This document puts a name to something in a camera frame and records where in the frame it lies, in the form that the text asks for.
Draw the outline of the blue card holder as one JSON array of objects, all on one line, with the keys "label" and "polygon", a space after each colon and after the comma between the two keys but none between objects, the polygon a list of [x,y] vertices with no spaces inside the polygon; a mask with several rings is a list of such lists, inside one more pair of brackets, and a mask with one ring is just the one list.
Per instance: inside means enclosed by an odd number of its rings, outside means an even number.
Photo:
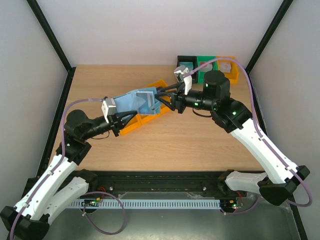
[{"label": "blue card holder", "polygon": [[137,111],[139,115],[154,116],[161,112],[162,103],[156,99],[156,87],[139,88],[114,97],[116,112]]}]

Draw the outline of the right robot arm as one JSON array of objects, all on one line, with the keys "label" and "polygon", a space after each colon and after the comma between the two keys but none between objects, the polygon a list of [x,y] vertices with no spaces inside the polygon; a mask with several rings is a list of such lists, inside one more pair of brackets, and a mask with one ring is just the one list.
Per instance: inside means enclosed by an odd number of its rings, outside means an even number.
[{"label": "right robot arm", "polygon": [[202,91],[192,90],[184,79],[160,87],[155,97],[180,114],[185,108],[208,111],[214,123],[242,143],[263,167],[263,173],[224,172],[217,180],[218,191],[224,196],[251,192],[280,206],[310,174],[305,165],[296,165],[272,143],[242,102],[231,98],[230,80],[219,70],[204,74]]}]

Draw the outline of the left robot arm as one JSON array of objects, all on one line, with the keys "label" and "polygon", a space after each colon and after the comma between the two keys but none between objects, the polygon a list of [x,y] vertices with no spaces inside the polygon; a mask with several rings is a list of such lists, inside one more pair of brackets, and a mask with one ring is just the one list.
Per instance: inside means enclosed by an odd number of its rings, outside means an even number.
[{"label": "left robot arm", "polygon": [[71,111],[64,138],[45,172],[15,206],[5,206],[1,211],[6,229],[22,240],[42,240],[60,213],[97,186],[97,175],[83,169],[61,187],[91,149],[87,140],[108,131],[118,136],[136,115],[132,110],[90,119],[80,109]]}]

